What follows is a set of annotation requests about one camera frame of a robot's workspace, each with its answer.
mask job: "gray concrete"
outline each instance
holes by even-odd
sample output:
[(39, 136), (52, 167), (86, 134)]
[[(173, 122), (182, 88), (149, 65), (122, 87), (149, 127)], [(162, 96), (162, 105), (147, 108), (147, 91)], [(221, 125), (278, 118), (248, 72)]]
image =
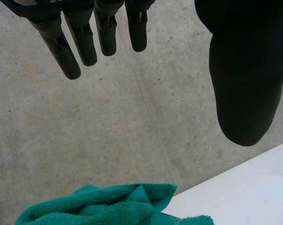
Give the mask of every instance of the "gray concrete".
[(182, 192), (283, 143), (283, 96), (257, 145), (222, 134), (211, 34), (191, 1), (158, 1), (149, 19), (148, 48), (135, 53), (122, 8), (117, 54), (104, 57), (95, 35), (98, 63), (80, 64), (70, 81), (37, 31), (0, 3), (0, 225), (88, 183), (172, 182)]

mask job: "black glove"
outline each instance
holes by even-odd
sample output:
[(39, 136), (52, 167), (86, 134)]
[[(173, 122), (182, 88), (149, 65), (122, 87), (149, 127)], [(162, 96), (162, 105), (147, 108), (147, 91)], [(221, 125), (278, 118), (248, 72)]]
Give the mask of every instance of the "black glove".
[(84, 65), (97, 62), (93, 33), (89, 20), (93, 10), (97, 23), (102, 53), (116, 52), (115, 14), (126, 2), (129, 33), (133, 49), (137, 52), (147, 46), (147, 10), (155, 0), (0, 0), (15, 14), (27, 18), (39, 31), (63, 73), (73, 80), (81, 75), (79, 65), (61, 29), (61, 11), (71, 31)]
[(221, 129), (239, 145), (254, 145), (281, 98), (283, 0), (195, 0), (195, 5), (213, 33), (209, 69)]

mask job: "concrete surface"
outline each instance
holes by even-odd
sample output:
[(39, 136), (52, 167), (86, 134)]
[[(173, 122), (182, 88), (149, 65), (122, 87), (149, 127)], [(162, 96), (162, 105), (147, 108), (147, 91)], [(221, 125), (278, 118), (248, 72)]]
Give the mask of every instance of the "concrete surface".
[(88, 183), (172, 182), (179, 193), (283, 143), (283, 96), (257, 145), (222, 134), (211, 34), (193, 3), (153, 5), (142, 53), (131, 48), (124, 8), (117, 21), (116, 55), (104, 57), (95, 35), (98, 63), (80, 64), (70, 81), (38, 32), (0, 3), (0, 225)]

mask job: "green towel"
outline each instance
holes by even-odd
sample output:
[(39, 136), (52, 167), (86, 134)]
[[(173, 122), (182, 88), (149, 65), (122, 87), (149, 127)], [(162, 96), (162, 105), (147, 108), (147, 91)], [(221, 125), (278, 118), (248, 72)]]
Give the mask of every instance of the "green towel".
[(87, 185), (69, 196), (29, 207), (15, 225), (213, 225), (208, 216), (179, 219), (161, 213), (176, 188), (172, 184)]

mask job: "white board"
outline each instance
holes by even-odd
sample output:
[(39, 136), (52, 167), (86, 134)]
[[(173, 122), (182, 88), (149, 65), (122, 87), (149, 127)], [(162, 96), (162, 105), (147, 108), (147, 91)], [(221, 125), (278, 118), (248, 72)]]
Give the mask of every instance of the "white board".
[(173, 197), (164, 213), (216, 225), (283, 225), (283, 144)]

